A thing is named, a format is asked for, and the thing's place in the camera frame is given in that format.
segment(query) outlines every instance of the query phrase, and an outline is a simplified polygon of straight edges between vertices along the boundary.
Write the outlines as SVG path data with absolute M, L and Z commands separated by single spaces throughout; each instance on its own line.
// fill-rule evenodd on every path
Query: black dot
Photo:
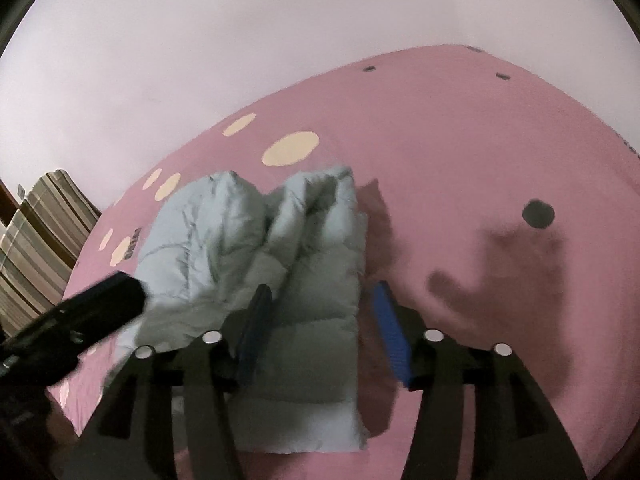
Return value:
M 522 210 L 522 218 L 531 227 L 536 229 L 546 229 L 556 218 L 556 212 L 542 200 L 531 200 Z

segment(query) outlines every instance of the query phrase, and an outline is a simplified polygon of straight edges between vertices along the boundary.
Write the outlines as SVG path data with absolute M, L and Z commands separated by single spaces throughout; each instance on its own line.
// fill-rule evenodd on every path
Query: striped cushion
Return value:
M 98 216 L 65 171 L 37 181 L 0 238 L 0 323 L 9 336 L 62 300 Z

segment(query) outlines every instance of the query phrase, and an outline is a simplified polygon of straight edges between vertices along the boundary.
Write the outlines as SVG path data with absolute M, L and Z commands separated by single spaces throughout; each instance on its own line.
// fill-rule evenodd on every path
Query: white wall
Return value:
M 37 0 L 0 58 L 0 174 L 100 208 L 252 101 L 383 52 L 475 44 L 636 146 L 640 45 L 611 0 Z

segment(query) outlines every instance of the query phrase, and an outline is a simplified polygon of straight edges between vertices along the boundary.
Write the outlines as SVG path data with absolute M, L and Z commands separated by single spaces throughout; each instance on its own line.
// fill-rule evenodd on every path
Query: striped pillow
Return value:
M 0 323 L 9 336 L 62 300 L 99 216 L 65 171 L 37 181 L 0 238 Z

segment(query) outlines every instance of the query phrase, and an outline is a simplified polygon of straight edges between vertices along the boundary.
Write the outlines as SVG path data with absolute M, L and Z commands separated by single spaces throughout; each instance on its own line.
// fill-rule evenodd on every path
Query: pink bed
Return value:
M 276 144 L 295 132 L 305 133 Z M 402 304 L 461 343 L 511 344 L 593 477 L 640 416 L 640 160 L 575 100 L 477 49 L 363 60 L 228 117 L 104 211 L 66 296 L 115 269 L 133 272 L 162 200 L 192 180 L 235 170 L 270 190 L 335 164 L 353 168 L 369 214 L 367 283 L 386 279 Z M 555 210 L 546 230 L 523 220 L 532 199 Z M 391 378 L 366 294 L 360 318 L 368 449 L 244 454 L 250 480 L 400 478 L 420 395 Z M 77 431 L 112 352 L 112 340 L 92 349 L 55 388 Z M 469 456 L 467 447 L 460 478 Z

